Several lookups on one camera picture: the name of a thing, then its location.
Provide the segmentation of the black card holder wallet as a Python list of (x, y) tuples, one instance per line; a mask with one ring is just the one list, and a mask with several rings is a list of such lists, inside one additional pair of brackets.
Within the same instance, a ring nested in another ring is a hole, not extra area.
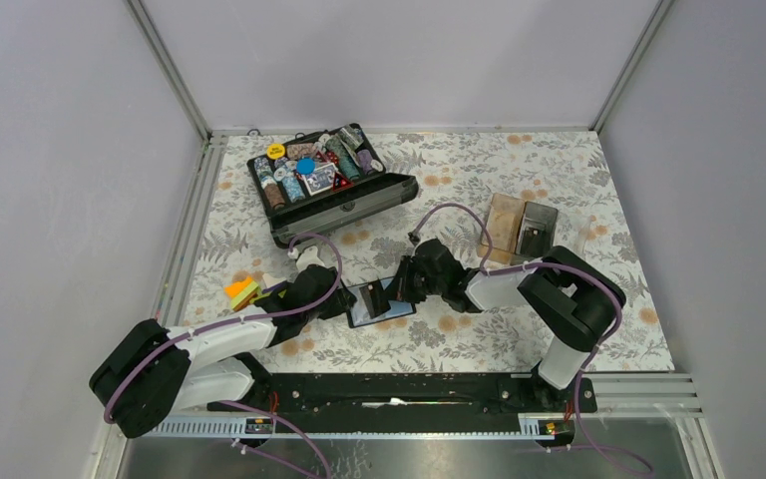
[(389, 298), (386, 288), (392, 280), (392, 277), (386, 277), (348, 287), (348, 291), (356, 298), (347, 313), (350, 328), (371, 326), (417, 312), (414, 304)]

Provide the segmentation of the black credit card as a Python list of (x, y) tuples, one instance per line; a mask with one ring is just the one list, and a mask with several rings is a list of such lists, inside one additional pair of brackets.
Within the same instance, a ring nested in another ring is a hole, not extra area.
[(380, 279), (361, 285), (359, 292), (370, 319), (383, 316), (391, 309), (385, 287)]

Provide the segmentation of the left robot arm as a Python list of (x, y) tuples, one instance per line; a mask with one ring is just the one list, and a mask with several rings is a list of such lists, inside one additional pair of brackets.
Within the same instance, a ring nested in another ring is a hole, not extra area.
[(171, 413), (220, 401), (255, 410), (268, 400), (265, 374), (244, 355), (296, 337), (309, 322), (347, 314), (357, 297), (341, 266), (326, 266), (310, 246), (297, 275), (258, 291), (240, 310), (197, 326), (138, 322), (90, 376), (103, 418), (128, 438), (145, 435)]

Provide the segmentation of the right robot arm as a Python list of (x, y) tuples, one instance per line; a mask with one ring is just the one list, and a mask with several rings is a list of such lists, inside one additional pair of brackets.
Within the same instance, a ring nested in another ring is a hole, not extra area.
[(529, 306), (554, 335), (532, 385), (534, 401), (547, 411), (571, 399), (571, 383), (620, 326), (626, 304), (617, 284), (564, 246), (528, 263), (487, 270), (462, 266), (437, 239), (402, 257), (386, 294), (412, 304), (439, 296), (469, 313)]

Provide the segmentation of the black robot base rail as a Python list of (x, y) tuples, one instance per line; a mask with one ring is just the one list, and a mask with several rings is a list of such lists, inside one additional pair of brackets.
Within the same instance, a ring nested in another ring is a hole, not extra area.
[(597, 412), (591, 381), (556, 390), (528, 373), (274, 373), (257, 378), (240, 404), (267, 412), (329, 406), (465, 405), (494, 412)]

